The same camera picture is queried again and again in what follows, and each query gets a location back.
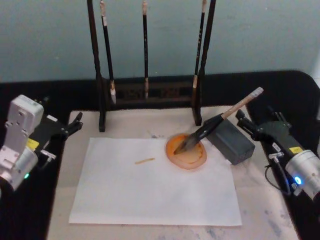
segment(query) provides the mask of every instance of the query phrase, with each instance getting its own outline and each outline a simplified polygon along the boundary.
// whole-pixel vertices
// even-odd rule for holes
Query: blue wall
[[[108,77],[99,0],[93,1]],[[201,2],[148,0],[150,76],[193,74]],[[114,76],[141,77],[142,1],[106,3]],[[319,0],[217,0],[206,72],[298,69],[320,78],[319,13]],[[2,82],[95,76],[85,0],[2,0],[0,34]]]

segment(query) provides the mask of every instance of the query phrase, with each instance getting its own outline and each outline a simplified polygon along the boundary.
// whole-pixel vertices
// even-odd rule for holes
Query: white table
[[[203,120],[224,112],[226,106],[203,107]],[[78,112],[72,112],[74,119]],[[229,120],[236,124],[232,115]],[[231,166],[242,226],[166,226],[70,224],[69,215],[76,195],[90,137],[167,138],[191,133],[197,127],[190,108],[143,109],[108,112],[106,131],[98,129],[99,113],[83,112],[83,128],[66,142],[48,240],[297,240],[283,197],[264,178],[267,159],[261,144],[255,144],[251,159]],[[275,182],[270,171],[270,179]]]

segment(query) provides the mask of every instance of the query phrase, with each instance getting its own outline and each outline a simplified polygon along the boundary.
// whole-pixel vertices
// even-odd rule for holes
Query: paper sheet
[[[171,163],[166,139],[91,138],[69,217],[75,224],[238,226],[230,163],[208,141],[207,161]],[[155,158],[141,164],[138,161]]]

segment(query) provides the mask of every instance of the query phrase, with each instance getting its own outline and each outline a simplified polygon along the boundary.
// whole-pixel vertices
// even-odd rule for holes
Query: round dish
[[[179,168],[192,170],[200,167],[207,160],[207,152],[204,145],[199,142],[192,150],[180,154],[174,154],[179,144],[188,136],[182,133],[169,139],[165,146],[165,153],[168,159]]]

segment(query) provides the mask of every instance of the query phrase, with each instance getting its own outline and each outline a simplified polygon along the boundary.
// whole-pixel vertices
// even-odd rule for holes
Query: yellow label
[[[298,153],[301,153],[303,151],[302,148],[299,147],[299,146],[290,147],[289,149],[293,154],[298,154]]]
[[[29,147],[32,151],[36,150],[39,146],[39,143],[31,138],[28,138],[28,142],[26,143],[27,147]]]

